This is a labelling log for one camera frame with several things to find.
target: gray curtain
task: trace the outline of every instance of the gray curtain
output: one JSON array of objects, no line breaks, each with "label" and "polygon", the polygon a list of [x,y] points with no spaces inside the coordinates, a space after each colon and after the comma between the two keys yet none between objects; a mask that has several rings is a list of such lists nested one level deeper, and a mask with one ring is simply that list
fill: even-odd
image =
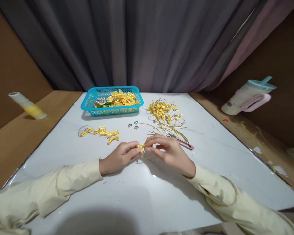
[{"label": "gray curtain", "polygon": [[0,9],[57,89],[189,92],[219,82],[264,2],[0,0]]}]

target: bottle cap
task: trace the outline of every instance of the bottle cap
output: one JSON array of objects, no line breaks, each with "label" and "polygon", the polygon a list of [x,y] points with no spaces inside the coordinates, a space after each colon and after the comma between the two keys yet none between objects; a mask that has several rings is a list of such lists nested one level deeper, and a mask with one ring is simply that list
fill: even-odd
[{"label": "bottle cap", "polygon": [[260,90],[272,91],[276,89],[277,87],[275,85],[267,83],[270,79],[272,79],[272,77],[268,76],[262,81],[248,80],[247,85],[260,89]]},{"label": "bottle cap", "polygon": [[27,99],[25,96],[23,96],[21,93],[19,92],[12,92],[9,94],[9,97],[11,97],[12,99],[14,99],[15,102],[17,102],[18,104],[24,103],[29,101],[29,99]]}]

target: sleeve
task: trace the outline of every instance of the sleeve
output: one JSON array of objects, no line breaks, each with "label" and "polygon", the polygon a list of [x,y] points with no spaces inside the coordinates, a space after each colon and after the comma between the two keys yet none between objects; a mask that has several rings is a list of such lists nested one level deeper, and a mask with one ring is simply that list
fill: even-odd
[{"label": "sleeve", "polygon": [[30,234],[19,227],[37,215],[47,216],[71,194],[102,179],[96,159],[5,187],[0,190],[0,234]]},{"label": "sleeve", "polygon": [[294,224],[283,214],[258,204],[229,179],[195,165],[196,174],[188,181],[225,221],[235,222],[246,234],[294,235]]}]

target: basket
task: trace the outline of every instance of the basket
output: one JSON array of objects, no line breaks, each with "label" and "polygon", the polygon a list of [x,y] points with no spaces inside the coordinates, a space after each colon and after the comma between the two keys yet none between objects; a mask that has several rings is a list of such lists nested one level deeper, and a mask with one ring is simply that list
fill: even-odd
[{"label": "basket", "polygon": [[[138,100],[139,105],[121,106],[121,107],[105,107],[95,108],[95,106],[89,100],[97,100],[98,97],[107,98],[111,96],[111,92],[123,91],[123,93],[134,93],[136,95],[135,100]],[[88,90],[82,104],[81,109],[89,112],[93,116],[101,115],[114,115],[114,114],[126,114],[138,112],[139,108],[143,106],[144,101],[140,95],[140,92],[135,86],[107,86],[107,87],[94,87]]]}]

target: hand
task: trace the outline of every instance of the hand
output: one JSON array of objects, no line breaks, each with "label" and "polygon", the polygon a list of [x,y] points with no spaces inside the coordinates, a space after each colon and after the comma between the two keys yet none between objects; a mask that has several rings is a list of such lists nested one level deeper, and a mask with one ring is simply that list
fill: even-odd
[{"label": "hand", "polygon": [[189,178],[193,178],[195,176],[196,167],[194,162],[186,155],[175,138],[154,135],[146,140],[144,146],[152,146],[153,144],[159,145],[155,148],[148,147],[145,150],[147,152],[152,152],[167,165],[178,170],[183,175]]},{"label": "hand", "polygon": [[121,142],[115,150],[105,159],[99,160],[99,171],[101,175],[109,174],[123,169],[131,160],[139,156],[141,148],[137,141]]}]

